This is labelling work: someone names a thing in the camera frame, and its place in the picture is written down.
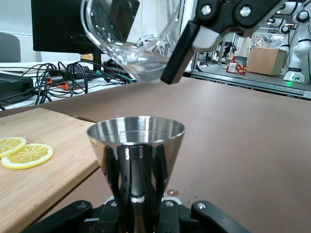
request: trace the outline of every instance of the brown table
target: brown table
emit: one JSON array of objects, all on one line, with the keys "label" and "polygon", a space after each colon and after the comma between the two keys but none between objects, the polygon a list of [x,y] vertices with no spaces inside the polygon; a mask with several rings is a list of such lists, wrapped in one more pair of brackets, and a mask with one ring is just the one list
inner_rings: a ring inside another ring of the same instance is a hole
[{"label": "brown table", "polygon": [[[211,201],[255,233],[311,229],[310,101],[182,78],[39,107],[95,121],[139,115],[178,120],[187,129],[167,188],[178,190],[187,207]],[[98,206],[109,195],[97,171],[55,209],[79,199]]]}]

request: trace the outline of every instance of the lemon slice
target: lemon slice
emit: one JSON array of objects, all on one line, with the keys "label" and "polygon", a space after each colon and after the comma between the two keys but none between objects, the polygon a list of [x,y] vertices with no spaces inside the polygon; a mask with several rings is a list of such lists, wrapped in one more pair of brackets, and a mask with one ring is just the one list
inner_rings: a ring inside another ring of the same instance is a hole
[{"label": "lemon slice", "polygon": [[0,138],[0,158],[23,149],[26,144],[26,139],[22,137]]},{"label": "lemon slice", "polygon": [[53,148],[39,143],[27,144],[22,150],[1,159],[3,166],[10,169],[26,169],[50,160]]}]

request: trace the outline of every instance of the water droplet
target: water droplet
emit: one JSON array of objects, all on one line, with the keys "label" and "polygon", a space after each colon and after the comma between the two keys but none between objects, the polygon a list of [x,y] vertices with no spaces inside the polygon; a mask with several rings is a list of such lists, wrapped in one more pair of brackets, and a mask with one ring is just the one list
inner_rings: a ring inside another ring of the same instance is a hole
[{"label": "water droplet", "polygon": [[167,190],[167,192],[166,192],[170,197],[175,197],[175,196],[177,196],[179,193],[178,193],[178,191],[177,190],[175,190],[175,189],[169,189],[169,190]]}]

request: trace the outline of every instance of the clear glass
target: clear glass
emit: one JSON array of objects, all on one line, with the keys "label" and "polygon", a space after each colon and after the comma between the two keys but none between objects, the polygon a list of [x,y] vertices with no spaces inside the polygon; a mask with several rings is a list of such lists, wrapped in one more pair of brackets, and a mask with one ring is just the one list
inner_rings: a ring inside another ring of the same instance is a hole
[{"label": "clear glass", "polygon": [[135,79],[158,83],[180,37],[180,0],[83,0],[89,39]]}]

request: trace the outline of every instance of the gray chair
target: gray chair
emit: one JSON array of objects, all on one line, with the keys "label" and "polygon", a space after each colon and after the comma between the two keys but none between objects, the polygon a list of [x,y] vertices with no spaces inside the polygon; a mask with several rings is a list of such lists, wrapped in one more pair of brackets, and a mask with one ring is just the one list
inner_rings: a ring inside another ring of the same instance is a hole
[{"label": "gray chair", "polygon": [[0,33],[0,62],[20,62],[20,42],[16,36]]}]

